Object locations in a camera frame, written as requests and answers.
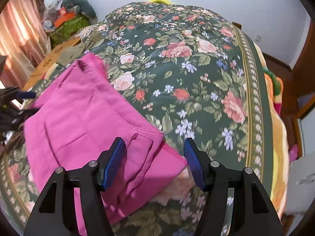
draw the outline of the clothing pile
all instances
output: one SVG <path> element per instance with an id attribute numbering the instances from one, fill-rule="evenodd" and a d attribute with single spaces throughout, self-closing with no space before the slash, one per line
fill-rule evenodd
<path id="1" fill-rule="evenodd" d="M 125 141 L 114 183 L 102 192 L 114 224 L 168 185 L 186 160 L 110 85 L 104 68 L 92 53 L 75 60 L 34 102 L 39 111 L 25 122 L 24 133 L 39 191 L 57 167 L 81 168 L 108 150 L 117 136 Z M 79 232 L 86 235 L 79 189 L 75 205 Z"/>

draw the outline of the orange object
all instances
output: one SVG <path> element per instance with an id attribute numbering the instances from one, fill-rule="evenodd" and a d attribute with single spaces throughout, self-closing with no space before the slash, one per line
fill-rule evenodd
<path id="1" fill-rule="evenodd" d="M 71 13 L 68 13 L 68 14 L 58 18 L 54 23 L 55 27 L 61 26 L 62 23 L 66 22 L 67 20 L 74 18 L 75 15 L 76 14 L 74 12 L 71 12 Z"/>
<path id="2" fill-rule="evenodd" d="M 60 10 L 59 10 L 59 15 L 60 16 L 65 16 L 67 14 L 67 10 L 65 7 L 62 7 Z"/>

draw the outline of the yellow object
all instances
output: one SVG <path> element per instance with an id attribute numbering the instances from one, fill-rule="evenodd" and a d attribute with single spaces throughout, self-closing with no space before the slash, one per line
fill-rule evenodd
<path id="1" fill-rule="evenodd" d="M 172 4 L 169 0 L 150 0 L 150 2 Z"/>

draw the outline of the pink curtain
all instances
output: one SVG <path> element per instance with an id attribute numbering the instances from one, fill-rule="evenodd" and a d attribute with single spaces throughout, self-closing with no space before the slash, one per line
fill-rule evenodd
<path id="1" fill-rule="evenodd" d="M 43 1 L 10 0 L 0 14 L 0 54 L 7 56 L 0 81 L 5 87 L 23 88 L 50 52 L 50 41 L 41 25 Z"/>

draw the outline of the green floral quilt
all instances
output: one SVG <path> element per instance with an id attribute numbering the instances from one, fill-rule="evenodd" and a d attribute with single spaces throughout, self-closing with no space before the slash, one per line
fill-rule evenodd
<path id="1" fill-rule="evenodd" d="M 273 168 L 266 84 L 253 42 L 220 15 L 195 6 L 130 3 L 79 35 L 103 59 L 111 85 L 183 155 L 191 137 L 228 168 L 253 168 L 270 194 Z M 64 70 L 33 88 L 40 93 Z M 0 190 L 24 227 L 38 192 L 23 134 L 1 159 Z M 116 235 L 193 235 L 206 194 L 189 169 L 144 207 L 115 225 Z M 227 235 L 233 207 L 229 191 Z"/>

